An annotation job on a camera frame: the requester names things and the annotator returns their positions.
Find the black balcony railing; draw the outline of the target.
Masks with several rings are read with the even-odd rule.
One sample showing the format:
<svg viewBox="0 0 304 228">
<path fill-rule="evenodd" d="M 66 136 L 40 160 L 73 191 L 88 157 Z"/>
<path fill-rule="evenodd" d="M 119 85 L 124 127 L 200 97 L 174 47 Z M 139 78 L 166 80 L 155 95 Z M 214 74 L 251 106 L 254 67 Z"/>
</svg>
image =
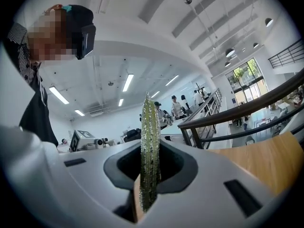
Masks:
<svg viewBox="0 0 304 228">
<path fill-rule="evenodd" d="M 283 67 L 301 60 L 304 60 L 304 41 L 302 39 L 268 59 L 272 68 Z"/>
</svg>

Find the green glittery strip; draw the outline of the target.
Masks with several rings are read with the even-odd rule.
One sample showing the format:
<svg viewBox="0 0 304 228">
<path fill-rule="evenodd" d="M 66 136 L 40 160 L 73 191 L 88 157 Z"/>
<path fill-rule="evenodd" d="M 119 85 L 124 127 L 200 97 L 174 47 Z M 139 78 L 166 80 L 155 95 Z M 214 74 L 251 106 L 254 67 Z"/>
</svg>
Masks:
<svg viewBox="0 0 304 228">
<path fill-rule="evenodd" d="M 160 122 L 154 102 L 146 94 L 142 107 L 140 205 L 147 212 L 157 198 L 161 180 L 159 148 Z"/>
</svg>

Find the person's black apron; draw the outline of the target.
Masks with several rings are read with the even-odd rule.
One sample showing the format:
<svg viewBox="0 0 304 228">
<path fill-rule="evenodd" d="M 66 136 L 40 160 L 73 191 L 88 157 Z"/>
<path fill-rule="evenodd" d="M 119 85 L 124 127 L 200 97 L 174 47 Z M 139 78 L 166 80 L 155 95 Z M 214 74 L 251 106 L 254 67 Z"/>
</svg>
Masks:
<svg viewBox="0 0 304 228">
<path fill-rule="evenodd" d="M 53 143 L 55 146 L 58 146 L 58 141 L 49 120 L 48 95 L 41 83 L 41 77 L 35 76 L 30 86 L 35 93 L 19 125 L 22 129 L 37 135 L 41 141 Z"/>
</svg>

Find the black office chair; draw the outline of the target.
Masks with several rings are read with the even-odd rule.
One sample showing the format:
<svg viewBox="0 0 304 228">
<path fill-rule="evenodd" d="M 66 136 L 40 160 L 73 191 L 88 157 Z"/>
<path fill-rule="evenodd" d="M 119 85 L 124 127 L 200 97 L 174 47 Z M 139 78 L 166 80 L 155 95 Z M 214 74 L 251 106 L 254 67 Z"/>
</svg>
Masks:
<svg viewBox="0 0 304 228">
<path fill-rule="evenodd" d="M 127 143 L 138 139 L 141 139 L 141 129 L 139 128 L 129 130 L 126 137 L 124 137 L 124 142 Z"/>
</svg>

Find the person's striped shirt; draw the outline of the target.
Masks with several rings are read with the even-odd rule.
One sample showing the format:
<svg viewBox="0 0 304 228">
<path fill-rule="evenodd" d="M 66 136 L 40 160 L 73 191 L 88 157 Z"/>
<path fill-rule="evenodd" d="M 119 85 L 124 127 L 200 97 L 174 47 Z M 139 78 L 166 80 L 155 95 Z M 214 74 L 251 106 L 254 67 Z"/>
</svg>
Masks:
<svg viewBox="0 0 304 228">
<path fill-rule="evenodd" d="M 14 22 L 4 41 L 6 50 L 23 79 L 33 88 L 38 88 L 45 99 L 45 88 L 39 75 L 41 62 L 30 60 L 27 29 Z"/>
</svg>

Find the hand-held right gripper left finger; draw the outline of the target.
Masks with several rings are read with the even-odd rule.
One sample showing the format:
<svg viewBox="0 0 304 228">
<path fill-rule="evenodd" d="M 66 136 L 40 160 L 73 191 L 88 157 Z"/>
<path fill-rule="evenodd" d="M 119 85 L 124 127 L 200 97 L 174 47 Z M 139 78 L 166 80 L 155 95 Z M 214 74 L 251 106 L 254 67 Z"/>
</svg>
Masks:
<svg viewBox="0 0 304 228">
<path fill-rule="evenodd" d="M 72 228 L 142 228 L 137 221 L 134 180 L 117 167 L 117 161 L 140 146 L 135 140 L 115 147 L 61 153 L 74 216 Z"/>
</svg>

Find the wooden table with white legs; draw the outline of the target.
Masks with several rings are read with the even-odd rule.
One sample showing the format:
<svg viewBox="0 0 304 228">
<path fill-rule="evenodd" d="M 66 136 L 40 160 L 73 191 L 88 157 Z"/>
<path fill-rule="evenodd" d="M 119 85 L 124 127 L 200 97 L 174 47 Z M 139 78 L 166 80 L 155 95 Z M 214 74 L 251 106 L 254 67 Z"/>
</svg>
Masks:
<svg viewBox="0 0 304 228">
<path fill-rule="evenodd" d="M 291 132 L 248 146 L 211 152 L 226 156 L 256 176 L 274 194 L 290 188 L 304 165 L 304 151 Z"/>
</svg>

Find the black stair railing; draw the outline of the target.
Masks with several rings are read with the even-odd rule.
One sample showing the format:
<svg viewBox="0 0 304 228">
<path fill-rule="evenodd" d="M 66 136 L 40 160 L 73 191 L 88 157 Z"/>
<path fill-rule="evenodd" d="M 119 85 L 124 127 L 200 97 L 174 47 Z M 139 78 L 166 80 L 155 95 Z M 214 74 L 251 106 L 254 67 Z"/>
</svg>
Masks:
<svg viewBox="0 0 304 228">
<path fill-rule="evenodd" d="M 201 139 L 199 137 L 196 129 L 201 128 L 201 127 L 217 125 L 219 123 L 228 122 L 230 120 L 235 120 L 242 116 L 246 116 L 251 113 L 254 113 L 266 106 L 271 105 L 272 103 L 275 103 L 277 100 L 282 99 L 284 96 L 286 96 L 289 93 L 291 93 L 292 91 L 294 91 L 297 87 L 299 87 L 303 83 L 304 83 L 304 68 L 301 71 L 299 71 L 294 77 L 290 78 L 288 81 L 284 82 L 279 87 L 275 88 L 274 90 L 268 92 L 267 94 L 261 96 L 258 99 L 255 99 L 244 105 L 226 110 L 224 112 L 217 113 L 215 115 L 211 115 L 211 116 L 200 118 L 198 120 L 194 120 L 192 122 L 189 120 L 186 120 L 183 123 L 179 124 L 178 128 L 181 129 L 183 134 L 186 134 L 188 129 L 191 130 L 192 137 L 194 138 L 196 147 L 199 149 L 203 149 L 203 146 L 202 146 L 203 143 L 231 140 L 231 139 L 248 136 L 248 135 L 251 135 L 251 134 L 254 134 L 257 132 L 261 132 L 263 130 L 271 128 L 271 127 L 293 117 L 294 115 L 298 114 L 300 111 L 304 110 L 304 104 L 302 104 L 300 107 L 294 109 L 293 111 L 287 113 L 285 116 L 278 118 L 277 120 L 271 121 L 270 123 L 267 123 L 263 126 L 260 126 L 260 127 L 248 130 L 248 131 L 244 131 L 241 133 L 225 135 L 225 136 L 220 136 L 220 137 L 215 137 L 215 138 Z"/>
</svg>

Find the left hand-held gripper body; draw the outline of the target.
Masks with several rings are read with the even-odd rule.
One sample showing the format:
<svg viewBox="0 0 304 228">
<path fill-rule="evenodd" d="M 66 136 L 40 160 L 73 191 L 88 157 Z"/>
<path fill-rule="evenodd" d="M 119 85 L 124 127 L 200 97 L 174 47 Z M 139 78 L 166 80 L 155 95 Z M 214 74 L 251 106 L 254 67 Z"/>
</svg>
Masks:
<svg viewBox="0 0 304 228">
<path fill-rule="evenodd" d="M 74 130 L 70 142 L 70 151 L 87 151 L 114 146 L 114 140 L 96 138 L 88 131 Z"/>
</svg>

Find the long white table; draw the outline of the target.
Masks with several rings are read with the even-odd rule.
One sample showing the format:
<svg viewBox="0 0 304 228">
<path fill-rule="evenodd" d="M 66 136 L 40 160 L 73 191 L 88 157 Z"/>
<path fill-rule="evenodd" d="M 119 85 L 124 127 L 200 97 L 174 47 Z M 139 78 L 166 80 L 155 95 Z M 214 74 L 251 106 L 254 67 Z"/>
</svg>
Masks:
<svg viewBox="0 0 304 228">
<path fill-rule="evenodd" d="M 181 129 L 178 127 L 179 124 L 186 121 L 187 118 L 176 120 L 172 125 L 167 125 L 166 128 L 161 130 L 161 139 L 172 142 L 185 143 Z"/>
</svg>

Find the orange and teal hair clip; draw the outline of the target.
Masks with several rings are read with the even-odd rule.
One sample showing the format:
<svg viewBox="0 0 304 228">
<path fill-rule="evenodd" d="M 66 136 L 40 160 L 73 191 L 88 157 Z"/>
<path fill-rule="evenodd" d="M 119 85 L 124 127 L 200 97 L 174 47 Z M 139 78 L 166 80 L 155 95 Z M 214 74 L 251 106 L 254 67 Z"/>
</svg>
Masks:
<svg viewBox="0 0 304 228">
<path fill-rule="evenodd" d="M 65 10 L 66 12 L 69 12 L 72 10 L 72 6 L 71 5 L 62 5 L 62 4 L 56 4 L 54 5 L 50 10 Z"/>
</svg>

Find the large glass window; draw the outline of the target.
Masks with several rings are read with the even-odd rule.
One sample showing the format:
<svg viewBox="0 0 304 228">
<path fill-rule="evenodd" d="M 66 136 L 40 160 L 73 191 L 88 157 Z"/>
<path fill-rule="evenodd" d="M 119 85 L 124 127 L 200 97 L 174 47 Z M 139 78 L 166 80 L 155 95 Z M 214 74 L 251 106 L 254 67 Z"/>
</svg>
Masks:
<svg viewBox="0 0 304 228">
<path fill-rule="evenodd" d="M 233 93 L 237 94 L 238 92 L 243 92 L 247 101 L 249 101 L 245 93 L 247 89 L 250 89 L 252 95 L 251 98 L 255 99 L 254 95 L 252 94 L 251 86 L 254 87 L 255 92 L 257 93 L 256 98 L 261 96 L 258 82 L 263 81 L 264 77 L 257 61 L 254 58 L 251 58 L 241 66 L 227 73 L 226 78 L 233 90 Z"/>
</svg>

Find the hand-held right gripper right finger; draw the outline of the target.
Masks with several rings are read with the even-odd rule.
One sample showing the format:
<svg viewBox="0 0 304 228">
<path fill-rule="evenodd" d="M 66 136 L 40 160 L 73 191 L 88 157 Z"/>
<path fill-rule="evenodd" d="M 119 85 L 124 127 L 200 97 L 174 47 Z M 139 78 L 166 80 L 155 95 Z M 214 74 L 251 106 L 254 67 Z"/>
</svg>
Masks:
<svg viewBox="0 0 304 228">
<path fill-rule="evenodd" d="M 221 154 L 161 141 L 160 164 L 143 228 L 260 228 L 284 198 Z"/>
</svg>

